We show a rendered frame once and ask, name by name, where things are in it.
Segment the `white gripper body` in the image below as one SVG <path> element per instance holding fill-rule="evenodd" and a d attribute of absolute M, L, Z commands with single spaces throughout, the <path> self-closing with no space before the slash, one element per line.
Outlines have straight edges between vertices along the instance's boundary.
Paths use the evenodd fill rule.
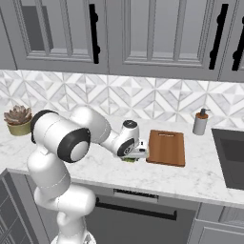
<path fill-rule="evenodd" d="M 147 149 L 140 149 L 131 151 L 129 154 L 123 156 L 123 159 L 129 158 L 129 159 L 140 159 L 140 158 L 147 158 L 149 156 L 148 150 Z"/>

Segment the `brown wooden cutting board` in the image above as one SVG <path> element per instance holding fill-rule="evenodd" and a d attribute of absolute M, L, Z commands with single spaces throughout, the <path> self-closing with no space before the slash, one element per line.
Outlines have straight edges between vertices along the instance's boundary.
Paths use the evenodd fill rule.
<path fill-rule="evenodd" d="M 184 134 L 151 130 L 148 145 L 148 163 L 176 167 L 185 166 Z"/>

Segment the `grey soap dispenser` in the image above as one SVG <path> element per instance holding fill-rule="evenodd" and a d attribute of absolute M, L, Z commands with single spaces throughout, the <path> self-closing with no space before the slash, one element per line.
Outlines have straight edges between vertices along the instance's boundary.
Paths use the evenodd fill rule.
<path fill-rule="evenodd" d="M 209 116 L 207 115 L 207 110 L 202 108 L 200 112 L 195 114 L 195 119 L 193 123 L 193 133 L 196 135 L 203 135 L 206 130 L 206 125 Z"/>

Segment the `grey dishwasher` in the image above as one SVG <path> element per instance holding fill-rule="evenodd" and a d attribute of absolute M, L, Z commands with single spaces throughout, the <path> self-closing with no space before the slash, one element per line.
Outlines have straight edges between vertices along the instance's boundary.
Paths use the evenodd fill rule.
<path fill-rule="evenodd" d="M 97 244 L 187 244 L 198 204 L 153 194 L 90 185 L 101 202 L 164 214 L 177 220 L 96 207 L 86 217 Z"/>

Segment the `dark grey sink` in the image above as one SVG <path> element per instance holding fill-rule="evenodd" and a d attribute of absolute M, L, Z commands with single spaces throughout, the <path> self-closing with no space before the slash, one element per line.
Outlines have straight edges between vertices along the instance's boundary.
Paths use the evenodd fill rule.
<path fill-rule="evenodd" d="M 244 131 L 212 129 L 226 187 L 244 191 Z"/>

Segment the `grey lower drawer front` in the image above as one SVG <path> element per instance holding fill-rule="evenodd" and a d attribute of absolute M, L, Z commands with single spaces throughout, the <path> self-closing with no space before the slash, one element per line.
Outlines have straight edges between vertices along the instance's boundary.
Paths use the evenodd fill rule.
<path fill-rule="evenodd" d="M 215 223 L 244 226 L 244 209 L 201 203 L 196 218 Z"/>

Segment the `grey lower cupboard door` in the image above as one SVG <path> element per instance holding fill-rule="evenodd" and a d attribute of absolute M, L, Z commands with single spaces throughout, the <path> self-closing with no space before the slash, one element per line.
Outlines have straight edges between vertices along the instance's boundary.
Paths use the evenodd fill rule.
<path fill-rule="evenodd" d="M 187 244 L 244 244 L 244 228 L 196 219 Z"/>

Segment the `grey cupboard door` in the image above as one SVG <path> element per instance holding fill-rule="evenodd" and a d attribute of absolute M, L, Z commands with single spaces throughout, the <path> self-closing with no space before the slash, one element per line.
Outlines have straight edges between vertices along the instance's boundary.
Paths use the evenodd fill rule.
<path fill-rule="evenodd" d="M 99 63 L 93 63 L 89 4 L 98 15 Z M 17 68 L 106 74 L 105 0 L 6 0 Z"/>
<path fill-rule="evenodd" d="M 228 4 L 218 55 L 209 69 L 221 6 Z M 109 73 L 219 78 L 236 0 L 107 0 Z"/>
<path fill-rule="evenodd" d="M 17 69 L 2 8 L 0 7 L 0 70 Z"/>
<path fill-rule="evenodd" d="M 196 219 L 187 244 L 244 244 L 244 228 Z"/>
<path fill-rule="evenodd" d="M 236 0 L 234 16 L 228 34 L 226 50 L 224 52 L 219 80 L 222 82 L 244 83 L 244 51 L 238 71 L 233 71 L 233 53 L 237 49 L 238 41 L 242 31 L 242 17 L 244 16 L 244 0 Z"/>

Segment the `grey upper cupboard door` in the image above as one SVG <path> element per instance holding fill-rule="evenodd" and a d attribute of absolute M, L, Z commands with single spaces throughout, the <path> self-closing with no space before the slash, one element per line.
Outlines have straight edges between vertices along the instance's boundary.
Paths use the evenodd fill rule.
<path fill-rule="evenodd" d="M 17 69 L 2 8 L 0 7 L 0 70 Z"/>
<path fill-rule="evenodd" d="M 89 4 L 98 15 L 99 63 L 93 63 Z M 106 74 L 105 0 L 6 0 L 17 68 Z"/>
<path fill-rule="evenodd" d="M 209 69 L 221 6 L 228 4 L 218 55 Z M 109 73 L 219 78 L 236 0 L 107 0 Z"/>
<path fill-rule="evenodd" d="M 226 50 L 224 52 L 219 80 L 222 82 L 244 83 L 244 51 L 238 71 L 233 71 L 233 53 L 237 49 L 238 41 L 242 31 L 242 17 L 244 16 L 244 0 L 236 0 L 234 16 L 228 34 Z"/>

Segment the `succulent plant in yellow pot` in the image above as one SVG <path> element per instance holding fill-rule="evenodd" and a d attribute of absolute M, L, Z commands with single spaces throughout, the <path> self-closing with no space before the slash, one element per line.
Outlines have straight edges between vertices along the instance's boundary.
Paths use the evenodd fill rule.
<path fill-rule="evenodd" d="M 15 105 L 12 110 L 4 113 L 9 131 L 14 136 L 22 136 L 31 132 L 31 108 Z"/>

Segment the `grey lower cupboard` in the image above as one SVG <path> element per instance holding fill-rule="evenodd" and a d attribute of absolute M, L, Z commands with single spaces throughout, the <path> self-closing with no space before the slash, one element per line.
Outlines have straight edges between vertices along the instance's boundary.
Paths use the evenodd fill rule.
<path fill-rule="evenodd" d="M 6 228 L 0 244 L 51 244 L 25 174 L 0 173 L 0 223 Z"/>

